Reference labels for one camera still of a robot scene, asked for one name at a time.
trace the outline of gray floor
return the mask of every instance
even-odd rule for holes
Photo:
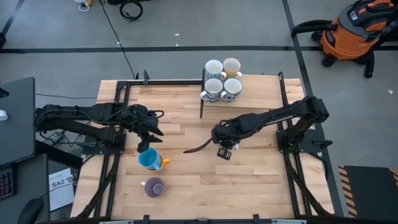
[[[299,24],[311,19],[333,19],[355,0],[288,2],[294,23]],[[0,27],[5,25],[16,4],[17,0],[0,2]],[[142,5],[144,15],[136,22],[122,20],[116,6],[105,5],[125,47],[293,45],[282,1],[153,0]],[[97,1],[86,13],[78,11],[77,6],[72,0],[57,3],[26,0],[7,33],[4,48],[119,47]],[[315,45],[308,34],[300,34],[298,39],[301,46]],[[398,123],[395,116],[398,52],[378,51],[375,56],[374,77],[365,79],[364,67],[338,62],[324,68],[320,63],[321,52],[303,52],[313,92],[324,100],[331,114],[323,129],[326,138],[334,142],[329,147],[334,170],[339,165],[398,169],[394,147],[394,125]],[[286,77],[301,78],[294,51],[128,52],[127,57],[136,73],[146,69],[152,79],[200,78],[207,60],[226,57],[240,59],[243,73],[273,75],[283,71]],[[35,77],[37,92],[52,95],[96,96],[101,80],[132,78],[120,52],[0,54],[0,68],[0,82]],[[37,97],[37,106],[94,102]]]

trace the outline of wooden table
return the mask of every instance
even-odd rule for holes
[[[200,152],[182,153],[208,140],[211,129],[221,119],[281,107],[277,76],[261,77],[262,81],[267,80],[261,83],[263,92],[252,101],[261,105],[260,108],[250,108],[247,102],[242,102],[245,106],[232,109],[223,103],[218,106],[205,103],[202,119],[200,85],[132,86],[129,105],[138,103],[150,110],[165,111],[159,119],[159,128],[165,134],[160,138],[164,142],[151,146],[164,158],[171,159],[171,163],[161,173],[141,167],[136,151],[140,140],[134,133],[127,134],[126,150],[119,164],[112,219],[141,220],[143,215],[162,220],[230,219],[252,218],[256,213],[261,218],[293,218],[284,160],[277,150],[277,125],[265,127],[243,140],[240,150],[233,152],[229,161],[216,156],[218,146],[212,143]],[[113,101],[116,83],[116,80],[101,82],[97,103]],[[299,79],[286,79],[285,84],[289,103],[304,97]],[[245,85],[242,98],[252,90]],[[307,154],[300,157],[308,188],[326,210],[333,212],[322,163]],[[102,161],[103,156],[95,156],[82,167],[72,217],[83,210],[96,192]],[[154,176],[162,178],[166,184],[165,195],[161,198],[147,197],[140,184]],[[303,213],[301,194],[297,195]],[[102,215],[107,198],[103,199]]]

